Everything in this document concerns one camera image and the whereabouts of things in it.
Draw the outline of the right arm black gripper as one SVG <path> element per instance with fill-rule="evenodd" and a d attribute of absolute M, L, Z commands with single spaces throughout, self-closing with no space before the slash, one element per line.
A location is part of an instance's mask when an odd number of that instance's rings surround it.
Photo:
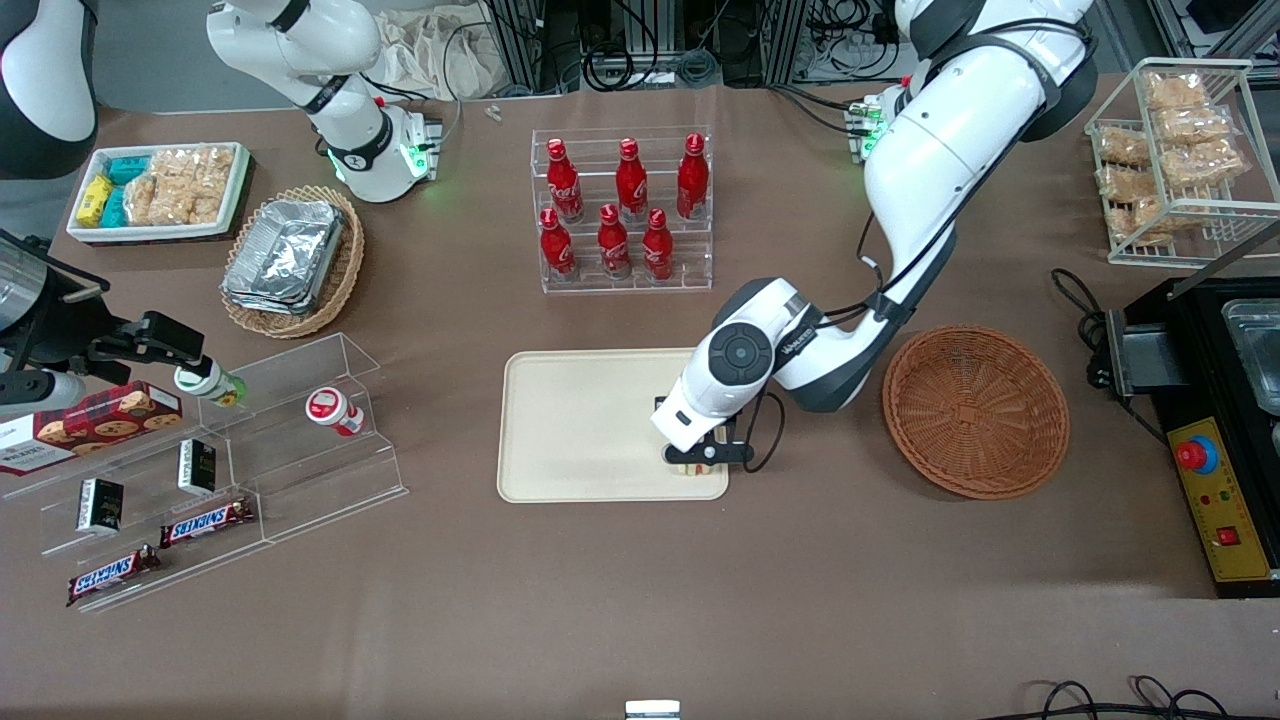
<path fill-rule="evenodd" d="M 140 319 L 140 341 L 115 337 L 125 320 L 105 304 L 109 283 L 47 255 L 40 240 L 3 233 L 3 370 L 68 370 L 95 343 L 97 360 L 201 366 L 204 334 L 160 313 Z M 195 354 L 168 347 L 197 347 Z"/>

